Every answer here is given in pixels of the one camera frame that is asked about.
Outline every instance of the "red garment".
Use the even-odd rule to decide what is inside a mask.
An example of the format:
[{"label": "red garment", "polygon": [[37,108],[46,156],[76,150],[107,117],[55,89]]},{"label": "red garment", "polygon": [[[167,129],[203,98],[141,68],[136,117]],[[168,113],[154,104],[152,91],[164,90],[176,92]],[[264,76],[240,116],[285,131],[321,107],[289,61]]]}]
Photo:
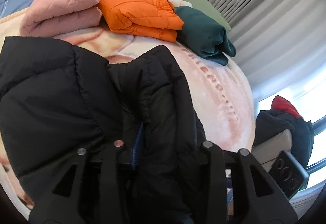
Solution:
[{"label": "red garment", "polygon": [[271,110],[283,111],[297,118],[301,117],[298,110],[288,100],[279,95],[273,99]]}]

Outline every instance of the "black puffer jacket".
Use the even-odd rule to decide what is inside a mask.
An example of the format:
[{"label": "black puffer jacket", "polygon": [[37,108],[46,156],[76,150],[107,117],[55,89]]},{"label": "black puffer jacket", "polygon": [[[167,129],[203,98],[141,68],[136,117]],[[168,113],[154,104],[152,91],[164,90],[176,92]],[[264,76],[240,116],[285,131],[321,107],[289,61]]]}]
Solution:
[{"label": "black puffer jacket", "polygon": [[[132,146],[142,122],[146,144],[135,188],[139,208],[148,216],[143,221],[153,223],[159,214],[162,223],[186,223],[198,203],[194,154],[205,136],[169,50],[158,46],[130,63],[109,65],[65,41],[5,39],[1,136],[35,203],[76,148],[87,146],[94,156],[117,139]],[[89,189],[97,190],[97,181],[91,183]]]}]

